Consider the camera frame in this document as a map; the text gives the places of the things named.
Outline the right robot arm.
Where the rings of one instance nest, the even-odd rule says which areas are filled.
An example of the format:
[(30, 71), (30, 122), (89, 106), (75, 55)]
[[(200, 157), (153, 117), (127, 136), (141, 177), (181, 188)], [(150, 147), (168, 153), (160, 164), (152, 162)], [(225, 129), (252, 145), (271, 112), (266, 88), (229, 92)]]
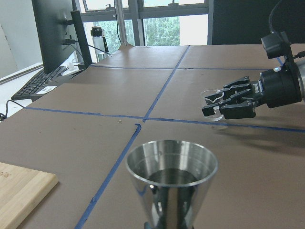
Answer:
[(202, 113), (205, 117), (220, 115), (225, 119), (253, 118), (255, 108), (263, 104), (275, 108), (298, 103), (304, 97), (305, 62), (286, 61), (279, 68), (261, 72), (257, 81), (245, 76), (205, 96)]

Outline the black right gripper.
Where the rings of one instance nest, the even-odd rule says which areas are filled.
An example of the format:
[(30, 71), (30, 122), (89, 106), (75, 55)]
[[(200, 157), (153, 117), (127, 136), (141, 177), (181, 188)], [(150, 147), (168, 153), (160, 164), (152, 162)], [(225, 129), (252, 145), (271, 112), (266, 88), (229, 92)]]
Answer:
[[(224, 100), (245, 101), (240, 104), (220, 102), (219, 111), (225, 119), (254, 118), (257, 102), (252, 100), (259, 100), (259, 104), (266, 104), (269, 108), (298, 103), (302, 100), (299, 77), (300, 71), (293, 61), (286, 61), (277, 72), (273, 69), (262, 72), (259, 80), (263, 90), (261, 98), (259, 81), (250, 81), (248, 76), (225, 84)], [(211, 105), (203, 108), (205, 114), (211, 110)]]

